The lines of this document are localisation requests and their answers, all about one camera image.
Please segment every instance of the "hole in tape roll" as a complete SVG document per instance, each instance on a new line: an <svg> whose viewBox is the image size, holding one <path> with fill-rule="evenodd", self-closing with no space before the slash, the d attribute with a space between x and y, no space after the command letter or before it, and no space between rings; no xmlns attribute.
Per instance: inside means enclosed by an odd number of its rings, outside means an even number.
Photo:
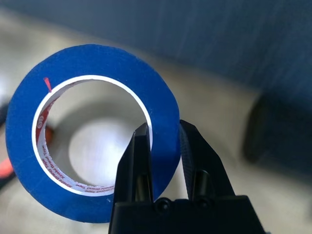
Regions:
<svg viewBox="0 0 312 234"><path fill-rule="evenodd" d="M49 147L47 122L55 129ZM95 75L76 77L47 89L33 122L33 147L42 169L59 186L81 195L109 195L118 162L144 122L153 136L146 107L122 83Z"/></svg>

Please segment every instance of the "cardboard tape core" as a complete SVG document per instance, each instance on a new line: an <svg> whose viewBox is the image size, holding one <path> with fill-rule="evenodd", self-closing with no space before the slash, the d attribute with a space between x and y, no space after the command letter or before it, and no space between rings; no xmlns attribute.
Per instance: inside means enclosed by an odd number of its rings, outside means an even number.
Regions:
<svg viewBox="0 0 312 234"><path fill-rule="evenodd" d="M59 186L63 187L66 190L69 190L75 194L85 195L85 196L103 196L110 195L114 193L114 184L109 184L107 186L91 186L87 184L83 184L77 181L74 181L70 177L68 177L65 173L63 173L59 167L52 160L45 139L45 126L49 111L54 104L54 102L69 88L88 81L92 80L102 80L112 84L115 84L125 91L127 91L139 104L142 109L146 122L149 126L150 131L150 145L152 148L153 143L153 134L152 134L152 123L151 118L147 112L146 107L140 98L127 86L116 81L112 78L104 77L104 76L96 76L96 75L86 75L71 78L58 86L54 87L50 93L48 93L39 107L36 110L33 125L32 125L32 143L36 158L43 169L43 171Z"/></svg>

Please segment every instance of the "tape roll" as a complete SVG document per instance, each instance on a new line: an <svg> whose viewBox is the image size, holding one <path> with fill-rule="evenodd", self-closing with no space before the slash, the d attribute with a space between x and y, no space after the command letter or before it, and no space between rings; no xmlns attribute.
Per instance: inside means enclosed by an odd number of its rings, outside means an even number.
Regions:
<svg viewBox="0 0 312 234"><path fill-rule="evenodd" d="M11 99L6 144L19 180L38 202L73 220L104 223L110 220L114 185L89 186L67 177L50 157L44 138L54 101L68 88L89 80L124 88L142 108L152 136L157 198L169 184L180 158L178 106L159 74L121 49L93 44L70 47L34 67Z"/></svg>

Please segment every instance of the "dark object on floor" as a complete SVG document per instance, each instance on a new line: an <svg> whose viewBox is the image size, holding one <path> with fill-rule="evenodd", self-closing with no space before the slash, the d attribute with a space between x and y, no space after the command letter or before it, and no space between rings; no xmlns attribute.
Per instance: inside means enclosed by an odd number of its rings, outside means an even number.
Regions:
<svg viewBox="0 0 312 234"><path fill-rule="evenodd" d="M263 95L253 107L243 144L246 159L277 162L312 175L312 113L280 98Z"/></svg>
<svg viewBox="0 0 312 234"><path fill-rule="evenodd" d="M116 177L110 234L264 234L247 196L236 196L219 156L197 128L180 121L189 200L153 202L148 127L139 127Z"/></svg>

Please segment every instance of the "blue tape roll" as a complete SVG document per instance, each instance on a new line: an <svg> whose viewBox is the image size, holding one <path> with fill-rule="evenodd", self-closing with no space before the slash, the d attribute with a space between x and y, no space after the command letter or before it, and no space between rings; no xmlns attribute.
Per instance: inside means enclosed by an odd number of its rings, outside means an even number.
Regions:
<svg viewBox="0 0 312 234"><path fill-rule="evenodd" d="M180 158L179 111L176 100L148 64L114 47L81 45L59 51L34 67L14 93L6 122L6 144L24 188L43 206L64 217L91 223L109 222L113 194L88 196L56 184L43 170L33 147L33 121L49 95L44 77L54 87L74 77L109 77L130 88L142 101L153 129L152 173L155 198L169 184Z"/></svg>

